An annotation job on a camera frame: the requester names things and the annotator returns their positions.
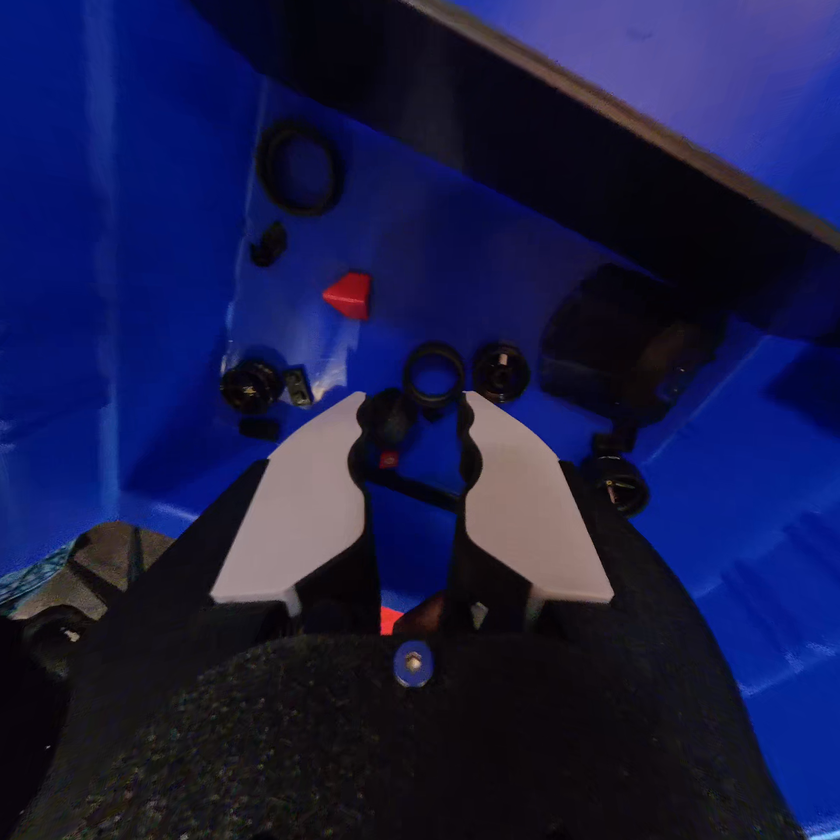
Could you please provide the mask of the blue plastic storage bin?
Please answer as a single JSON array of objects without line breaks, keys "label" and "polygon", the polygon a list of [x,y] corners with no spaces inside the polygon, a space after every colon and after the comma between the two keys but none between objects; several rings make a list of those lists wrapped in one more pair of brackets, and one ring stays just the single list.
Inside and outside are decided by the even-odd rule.
[{"label": "blue plastic storage bin", "polygon": [[[256,179],[279,119],[339,149],[339,203]],[[269,268],[249,243],[274,221]],[[625,519],[582,460],[614,423],[542,391],[559,305],[615,264],[727,317],[715,359],[627,455]],[[322,292],[373,279],[367,321]],[[421,343],[460,398],[403,391]],[[614,590],[536,621],[453,601],[458,513],[368,484],[380,616],[216,604],[268,457],[366,394],[362,475],[465,490],[474,355],[558,456]],[[302,365],[244,416],[222,374]],[[272,417],[280,441],[238,432]],[[191,2],[2,2],[2,568],[110,518],[175,538],[82,631],[65,730],[21,838],[838,838],[838,347],[762,331],[253,68]]]}]

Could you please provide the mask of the black toy wheel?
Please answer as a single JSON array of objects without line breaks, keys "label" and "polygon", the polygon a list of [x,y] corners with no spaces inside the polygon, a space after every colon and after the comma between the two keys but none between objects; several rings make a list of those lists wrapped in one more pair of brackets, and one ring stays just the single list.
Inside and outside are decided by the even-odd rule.
[{"label": "black toy wheel", "polygon": [[512,342],[487,343],[474,355],[471,381],[476,393],[498,406],[519,399],[529,387],[526,357]]},{"label": "black toy wheel", "polygon": [[636,441],[634,425],[615,423],[609,432],[593,435],[590,454],[580,465],[587,486],[607,499],[625,519],[644,511],[650,500],[645,478],[627,459]]},{"label": "black toy wheel", "polygon": [[244,416],[267,414],[279,402],[285,387],[278,369],[258,358],[238,362],[222,374],[219,382],[226,404]]}]

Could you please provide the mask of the black rubber toy tyre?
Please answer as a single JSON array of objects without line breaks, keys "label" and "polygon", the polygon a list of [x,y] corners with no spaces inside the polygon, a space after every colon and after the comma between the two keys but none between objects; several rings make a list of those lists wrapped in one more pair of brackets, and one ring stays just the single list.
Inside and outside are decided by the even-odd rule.
[{"label": "black rubber toy tyre", "polygon": [[[422,361],[438,359],[449,364],[455,380],[445,392],[422,391],[414,381],[414,369]],[[445,342],[428,341],[419,344],[406,358],[402,372],[402,388],[406,396],[424,411],[441,411],[455,403],[464,391],[466,366],[463,357]]]},{"label": "black rubber toy tyre", "polygon": [[[295,140],[305,140],[326,156],[329,178],[314,203],[293,200],[280,185],[277,163],[283,148]],[[320,217],[331,211],[344,192],[345,166],[339,149],[315,127],[294,119],[279,119],[264,128],[255,147],[255,177],[269,200],[279,209],[299,217]]]}]

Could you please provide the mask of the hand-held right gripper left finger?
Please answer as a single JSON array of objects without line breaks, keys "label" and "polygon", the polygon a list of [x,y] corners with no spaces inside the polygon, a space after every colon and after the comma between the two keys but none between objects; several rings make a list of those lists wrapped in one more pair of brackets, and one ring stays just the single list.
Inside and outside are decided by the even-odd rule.
[{"label": "hand-held right gripper left finger", "polygon": [[370,497],[364,488],[366,394],[353,392],[268,457],[210,596],[281,603],[303,618],[323,602],[380,616]]}]

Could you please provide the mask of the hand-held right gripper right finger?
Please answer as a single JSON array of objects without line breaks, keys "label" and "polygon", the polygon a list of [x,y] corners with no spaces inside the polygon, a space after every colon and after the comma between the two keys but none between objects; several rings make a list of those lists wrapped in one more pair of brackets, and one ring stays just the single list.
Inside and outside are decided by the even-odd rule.
[{"label": "hand-held right gripper right finger", "polygon": [[458,406],[453,601],[476,621],[536,621],[552,602],[609,605],[601,558],[560,459],[476,392]]}]

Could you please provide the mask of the long black toy bar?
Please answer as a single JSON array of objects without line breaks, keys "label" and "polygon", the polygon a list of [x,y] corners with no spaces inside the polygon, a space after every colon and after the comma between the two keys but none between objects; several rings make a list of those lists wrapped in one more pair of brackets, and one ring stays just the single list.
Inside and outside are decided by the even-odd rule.
[{"label": "long black toy bar", "polygon": [[417,479],[401,476],[388,469],[367,469],[364,480],[368,484],[383,487],[430,507],[450,513],[457,513],[460,496],[448,490],[429,485]]}]

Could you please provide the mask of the red sloped toy brick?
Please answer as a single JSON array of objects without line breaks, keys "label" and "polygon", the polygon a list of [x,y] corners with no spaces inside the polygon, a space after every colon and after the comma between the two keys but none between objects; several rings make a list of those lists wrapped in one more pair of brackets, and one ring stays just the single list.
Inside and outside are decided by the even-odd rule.
[{"label": "red sloped toy brick", "polygon": [[322,292],[322,300],[353,321],[367,321],[371,315],[373,279],[370,274],[350,270]]}]

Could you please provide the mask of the large dark plastic piece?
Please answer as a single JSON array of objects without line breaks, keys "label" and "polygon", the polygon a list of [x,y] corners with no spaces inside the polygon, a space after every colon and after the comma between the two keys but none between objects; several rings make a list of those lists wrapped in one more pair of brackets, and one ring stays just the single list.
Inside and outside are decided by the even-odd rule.
[{"label": "large dark plastic piece", "polygon": [[726,325],[722,311],[675,287],[600,266],[542,332],[540,389],[615,425],[658,424],[714,361]]}]

